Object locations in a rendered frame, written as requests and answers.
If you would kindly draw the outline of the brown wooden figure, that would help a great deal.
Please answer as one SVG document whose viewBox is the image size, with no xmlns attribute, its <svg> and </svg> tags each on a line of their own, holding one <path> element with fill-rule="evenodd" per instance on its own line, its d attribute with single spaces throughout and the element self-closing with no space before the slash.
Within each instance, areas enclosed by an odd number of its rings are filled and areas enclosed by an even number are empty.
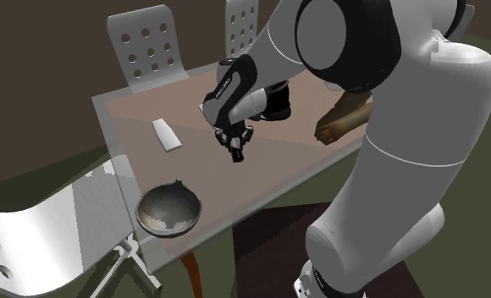
<svg viewBox="0 0 491 298">
<path fill-rule="evenodd" d="M 372 93 L 345 91 L 334 106 L 318 121 L 314 136 L 324 145 L 336 142 L 355 128 L 368 122 L 372 111 Z"/>
</svg>

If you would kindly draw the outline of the dark maroon robot stand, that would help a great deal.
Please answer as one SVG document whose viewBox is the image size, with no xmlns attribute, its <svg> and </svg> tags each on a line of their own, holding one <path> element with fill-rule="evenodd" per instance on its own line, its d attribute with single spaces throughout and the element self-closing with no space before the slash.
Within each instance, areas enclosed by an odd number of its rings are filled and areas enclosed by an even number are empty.
<svg viewBox="0 0 491 298">
<path fill-rule="evenodd" d="M 296 298 L 305 233 L 327 202 L 262 209 L 233 227 L 237 298 Z"/>
</svg>

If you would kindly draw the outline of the pale table with orange legs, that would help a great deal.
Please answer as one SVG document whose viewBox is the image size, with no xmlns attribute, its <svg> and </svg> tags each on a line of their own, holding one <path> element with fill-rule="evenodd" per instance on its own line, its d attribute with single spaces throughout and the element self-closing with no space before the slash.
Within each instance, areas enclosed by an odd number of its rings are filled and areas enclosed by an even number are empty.
<svg viewBox="0 0 491 298">
<path fill-rule="evenodd" d="M 141 195 L 181 179 L 201 200 L 201 216 L 192 230 L 159 239 L 134 225 L 147 269 L 156 271 L 249 217 L 296 186 L 337 163 L 361 146 L 357 128 L 325 146 L 314 136 L 316 122 L 339 99 L 308 72 L 290 80 L 292 113 L 281 122 L 256 122 L 244 160 L 234 163 L 204 119 L 200 105 L 216 84 L 216 68 L 192 69 L 189 77 L 134 93 L 130 88 L 93 97 L 111 159 L 125 155 L 135 183 L 120 183 L 130 216 Z M 152 127 L 164 119 L 182 143 L 165 152 Z"/>
</svg>

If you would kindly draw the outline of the flat white remote control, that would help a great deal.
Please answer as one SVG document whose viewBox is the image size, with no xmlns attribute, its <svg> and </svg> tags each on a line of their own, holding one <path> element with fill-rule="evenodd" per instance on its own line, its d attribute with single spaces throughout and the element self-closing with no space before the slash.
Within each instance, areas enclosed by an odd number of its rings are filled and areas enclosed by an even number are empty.
<svg viewBox="0 0 491 298">
<path fill-rule="evenodd" d="M 165 152 L 171 152 L 182 147 L 179 138 L 164 119 L 152 121 L 152 127 Z"/>
</svg>

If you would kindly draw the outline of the white chair with round holes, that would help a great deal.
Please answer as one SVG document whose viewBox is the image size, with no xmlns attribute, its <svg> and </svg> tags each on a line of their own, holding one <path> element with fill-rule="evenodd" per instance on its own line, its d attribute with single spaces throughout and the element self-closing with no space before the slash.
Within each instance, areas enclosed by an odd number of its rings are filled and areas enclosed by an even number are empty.
<svg viewBox="0 0 491 298">
<path fill-rule="evenodd" d="M 120 183 L 135 183 L 114 157 L 37 205 L 0 212 L 0 293 L 36 298 L 77 279 L 110 251 L 144 269 Z"/>
<path fill-rule="evenodd" d="M 226 0 L 225 51 L 227 57 L 239 57 L 257 36 L 259 0 Z"/>
<path fill-rule="evenodd" d="M 132 92 L 185 80 L 174 16 L 164 5 L 111 15 L 107 30 Z"/>
</svg>

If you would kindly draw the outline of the dark metal bowl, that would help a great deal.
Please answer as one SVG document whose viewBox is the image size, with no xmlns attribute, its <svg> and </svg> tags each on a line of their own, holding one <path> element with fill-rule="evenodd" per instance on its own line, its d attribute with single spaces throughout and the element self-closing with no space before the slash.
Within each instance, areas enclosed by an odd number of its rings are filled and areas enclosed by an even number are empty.
<svg viewBox="0 0 491 298">
<path fill-rule="evenodd" d="M 201 212 L 200 198 L 181 179 L 147 190 L 135 208 L 137 223 L 157 238 L 186 234 L 197 224 Z"/>
</svg>

